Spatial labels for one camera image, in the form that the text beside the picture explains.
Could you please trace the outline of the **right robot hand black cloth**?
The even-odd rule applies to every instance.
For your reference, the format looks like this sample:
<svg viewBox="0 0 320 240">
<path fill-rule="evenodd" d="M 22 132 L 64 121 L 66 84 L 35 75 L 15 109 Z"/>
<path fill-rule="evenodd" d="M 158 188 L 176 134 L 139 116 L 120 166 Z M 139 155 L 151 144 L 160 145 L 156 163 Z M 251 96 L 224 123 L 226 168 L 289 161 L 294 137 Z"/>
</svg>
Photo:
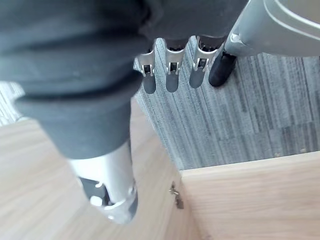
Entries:
<svg viewBox="0 0 320 240">
<path fill-rule="evenodd" d="M 153 89 L 153 64 L 134 69 L 157 38 L 222 44 L 245 0 L 3 0 L 0 78 L 19 84 L 17 110 L 38 121 L 67 158 L 90 203 L 129 223 L 138 207 L 131 98 Z"/>
</svg>

